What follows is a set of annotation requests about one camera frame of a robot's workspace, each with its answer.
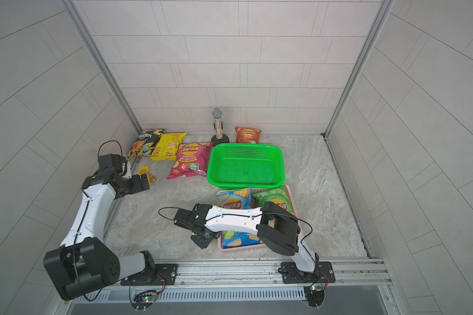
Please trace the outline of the light blue chips bag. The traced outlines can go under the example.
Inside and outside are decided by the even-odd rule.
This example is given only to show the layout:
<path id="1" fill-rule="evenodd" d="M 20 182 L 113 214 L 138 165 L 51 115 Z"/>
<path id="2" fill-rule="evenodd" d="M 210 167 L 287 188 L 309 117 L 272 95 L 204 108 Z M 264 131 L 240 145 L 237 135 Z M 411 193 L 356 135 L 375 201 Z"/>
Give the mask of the light blue chips bag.
<path id="1" fill-rule="evenodd" d="M 218 192 L 216 198 L 217 206 L 225 209 L 253 209 L 256 207 L 256 202 L 252 199 L 251 188 Z M 262 242 L 256 235 L 244 232 L 223 231 L 219 239 L 219 249 L 222 251 L 260 244 Z"/>

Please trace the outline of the magenta tomato chips bag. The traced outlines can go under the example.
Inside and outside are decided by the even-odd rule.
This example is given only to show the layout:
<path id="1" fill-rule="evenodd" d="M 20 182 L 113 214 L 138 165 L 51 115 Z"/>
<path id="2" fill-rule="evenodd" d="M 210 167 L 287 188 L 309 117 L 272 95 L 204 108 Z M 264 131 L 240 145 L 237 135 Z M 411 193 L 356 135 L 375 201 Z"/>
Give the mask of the magenta tomato chips bag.
<path id="1" fill-rule="evenodd" d="M 176 162 L 171 168 L 168 180 L 180 177 L 206 177 L 212 151 L 212 143 L 181 144 Z"/>

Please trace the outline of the pink plastic basket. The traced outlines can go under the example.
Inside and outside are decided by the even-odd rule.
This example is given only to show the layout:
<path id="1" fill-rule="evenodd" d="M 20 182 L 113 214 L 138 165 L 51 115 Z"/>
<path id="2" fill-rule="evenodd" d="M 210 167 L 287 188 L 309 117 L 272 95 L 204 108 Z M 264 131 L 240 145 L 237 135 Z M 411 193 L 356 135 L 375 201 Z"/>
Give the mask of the pink plastic basket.
<path id="1" fill-rule="evenodd" d="M 292 202 L 292 206 L 294 208 L 294 214 L 293 215 L 297 215 L 297 211 L 296 211 L 296 205 L 294 203 L 294 199 L 293 199 L 293 195 L 292 195 L 292 192 L 290 190 L 290 187 L 288 185 L 283 185 L 283 186 L 286 186 L 287 190 L 288 190 L 288 193 L 289 193 L 289 197 L 290 197 L 290 200 Z M 265 189 L 265 188 L 251 188 L 251 194 L 252 194 L 252 199 L 256 202 L 256 200 L 254 199 L 254 195 L 257 193 L 257 192 L 261 192 L 261 191 L 264 191 L 264 190 L 270 190 L 270 189 Z M 263 243 L 263 241 L 261 241 L 262 244 L 260 245 L 255 245 L 255 246 L 252 246 L 252 247 L 245 247 L 245 248 L 236 248 L 236 249 L 230 249 L 228 251 L 223 251 L 223 252 L 229 252 L 229 251 L 239 251 L 239 250 L 248 250 L 248 249 L 255 249 L 255 248 L 263 248 L 265 246 L 265 244 Z"/>

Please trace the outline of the green plastic basket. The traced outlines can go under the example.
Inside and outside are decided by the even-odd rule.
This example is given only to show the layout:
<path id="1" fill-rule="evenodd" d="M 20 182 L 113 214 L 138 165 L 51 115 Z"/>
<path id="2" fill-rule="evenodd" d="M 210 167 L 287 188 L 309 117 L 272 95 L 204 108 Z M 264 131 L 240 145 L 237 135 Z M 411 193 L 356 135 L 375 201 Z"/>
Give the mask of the green plastic basket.
<path id="1" fill-rule="evenodd" d="M 270 144 L 219 144 L 212 149 L 206 178 L 221 189 L 278 188 L 285 182 L 283 154 Z"/>

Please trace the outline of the green cucumber chips bag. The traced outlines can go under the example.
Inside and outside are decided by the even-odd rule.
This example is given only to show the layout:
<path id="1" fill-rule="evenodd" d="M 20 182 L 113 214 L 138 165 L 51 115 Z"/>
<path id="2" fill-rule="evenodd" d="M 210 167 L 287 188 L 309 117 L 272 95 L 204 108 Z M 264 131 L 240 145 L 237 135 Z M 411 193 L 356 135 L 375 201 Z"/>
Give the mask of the green cucumber chips bag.
<path id="1" fill-rule="evenodd" d="M 265 202 L 273 202 L 285 211 L 294 214 L 294 208 L 286 186 L 257 192 L 254 195 L 254 199 L 256 200 L 258 207 L 263 207 Z"/>

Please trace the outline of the small red chips bag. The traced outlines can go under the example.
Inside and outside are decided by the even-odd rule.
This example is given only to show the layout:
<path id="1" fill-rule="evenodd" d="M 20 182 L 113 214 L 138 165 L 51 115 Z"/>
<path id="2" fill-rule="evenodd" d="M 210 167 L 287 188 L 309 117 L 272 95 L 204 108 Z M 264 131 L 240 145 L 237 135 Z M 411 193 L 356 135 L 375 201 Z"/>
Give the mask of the small red chips bag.
<path id="1" fill-rule="evenodd" d="M 239 144 L 258 144 L 260 141 L 261 130 L 252 127 L 235 126 L 237 133 L 236 143 Z"/>

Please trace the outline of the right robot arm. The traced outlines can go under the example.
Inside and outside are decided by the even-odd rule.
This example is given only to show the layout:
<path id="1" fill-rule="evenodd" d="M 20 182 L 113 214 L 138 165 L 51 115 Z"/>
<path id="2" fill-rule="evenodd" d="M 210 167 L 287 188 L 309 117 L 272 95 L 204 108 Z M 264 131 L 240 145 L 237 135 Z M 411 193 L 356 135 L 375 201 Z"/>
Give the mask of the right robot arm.
<path id="1" fill-rule="evenodd" d="M 197 204 L 192 210 L 178 209 L 173 219 L 176 226 L 192 232 L 191 240 L 201 249 L 223 231 L 253 234 L 273 252 L 291 257 L 298 271 L 318 276 L 319 256 L 304 243 L 299 221 L 273 202 L 253 209 Z"/>

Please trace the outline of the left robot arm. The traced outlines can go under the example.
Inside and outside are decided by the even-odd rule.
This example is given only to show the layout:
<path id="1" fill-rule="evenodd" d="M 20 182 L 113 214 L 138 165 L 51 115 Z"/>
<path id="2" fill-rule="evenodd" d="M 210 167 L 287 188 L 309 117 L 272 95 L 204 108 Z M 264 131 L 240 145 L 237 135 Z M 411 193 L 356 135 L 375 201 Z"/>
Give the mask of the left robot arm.
<path id="1" fill-rule="evenodd" d="M 118 154 L 100 156 L 98 163 L 98 170 L 81 185 L 81 205 L 69 233 L 43 259 L 64 301 L 99 292 L 120 280 L 149 283 L 156 278 L 148 251 L 118 257 L 102 241 L 114 200 L 148 190 L 147 176 L 131 174 L 130 162 Z"/>

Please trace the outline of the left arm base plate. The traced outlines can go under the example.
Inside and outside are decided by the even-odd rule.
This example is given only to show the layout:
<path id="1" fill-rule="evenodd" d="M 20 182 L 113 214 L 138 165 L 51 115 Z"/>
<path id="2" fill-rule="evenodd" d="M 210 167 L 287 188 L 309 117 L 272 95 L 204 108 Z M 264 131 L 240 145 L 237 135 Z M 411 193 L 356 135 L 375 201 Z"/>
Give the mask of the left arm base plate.
<path id="1" fill-rule="evenodd" d="M 173 286 L 177 278 L 178 264 L 147 266 L 142 272 L 124 278 L 121 286 Z"/>

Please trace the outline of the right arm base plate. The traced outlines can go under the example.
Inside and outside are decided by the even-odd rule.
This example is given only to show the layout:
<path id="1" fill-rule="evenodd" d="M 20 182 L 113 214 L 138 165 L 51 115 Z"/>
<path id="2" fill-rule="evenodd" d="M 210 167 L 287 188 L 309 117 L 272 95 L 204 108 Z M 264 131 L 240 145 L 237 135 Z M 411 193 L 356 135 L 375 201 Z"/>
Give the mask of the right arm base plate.
<path id="1" fill-rule="evenodd" d="M 336 278 L 330 262 L 319 262 L 313 274 L 300 271 L 295 262 L 282 262 L 278 269 L 284 284 L 335 283 Z"/>

